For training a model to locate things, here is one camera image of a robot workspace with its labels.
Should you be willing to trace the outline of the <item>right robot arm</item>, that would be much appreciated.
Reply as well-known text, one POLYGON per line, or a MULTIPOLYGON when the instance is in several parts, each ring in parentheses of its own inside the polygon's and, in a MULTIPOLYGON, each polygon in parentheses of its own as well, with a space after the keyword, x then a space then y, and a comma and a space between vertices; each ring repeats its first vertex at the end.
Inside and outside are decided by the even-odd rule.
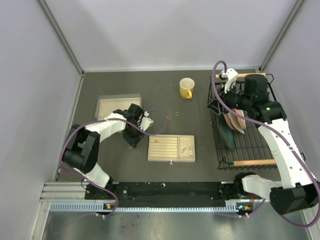
POLYGON ((282 105, 270 99, 272 90, 261 74, 237 76, 221 73, 222 82, 210 77, 207 108, 216 114, 216 122, 224 124, 234 117, 255 125, 268 145, 280 174, 280 181, 260 177, 251 172, 235 177, 233 192, 239 198, 249 194, 269 201, 279 215, 313 208, 320 203, 320 182, 307 167, 289 129, 282 105))

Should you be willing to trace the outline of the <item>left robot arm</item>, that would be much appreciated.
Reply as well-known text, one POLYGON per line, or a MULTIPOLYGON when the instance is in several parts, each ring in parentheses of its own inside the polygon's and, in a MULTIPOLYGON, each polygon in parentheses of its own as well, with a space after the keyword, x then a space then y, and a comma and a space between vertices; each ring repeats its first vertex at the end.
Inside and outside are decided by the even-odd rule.
POLYGON ((153 124, 149 113, 131 104, 129 109, 114 110, 109 116, 86 126, 75 124, 69 131, 61 154, 61 162, 67 164, 87 180, 94 183, 102 198, 109 198, 114 191, 112 178, 98 164, 100 143, 116 133, 132 147, 136 147, 153 124))

